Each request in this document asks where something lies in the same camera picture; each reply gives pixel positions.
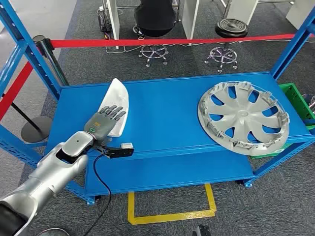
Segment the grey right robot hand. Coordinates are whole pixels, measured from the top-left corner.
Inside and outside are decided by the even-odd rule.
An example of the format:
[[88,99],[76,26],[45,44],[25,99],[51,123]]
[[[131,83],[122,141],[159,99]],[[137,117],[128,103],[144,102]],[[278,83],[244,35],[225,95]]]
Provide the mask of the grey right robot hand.
[[192,236],[211,236],[211,232],[208,225],[199,224],[193,231]]

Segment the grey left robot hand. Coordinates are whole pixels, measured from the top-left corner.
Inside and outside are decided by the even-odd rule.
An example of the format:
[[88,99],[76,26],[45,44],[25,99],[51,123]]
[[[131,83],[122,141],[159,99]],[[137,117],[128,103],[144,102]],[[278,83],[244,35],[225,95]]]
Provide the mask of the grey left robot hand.
[[91,134],[98,146],[104,146],[107,136],[122,117],[126,114],[122,106],[105,106],[94,114],[85,126],[84,131]]

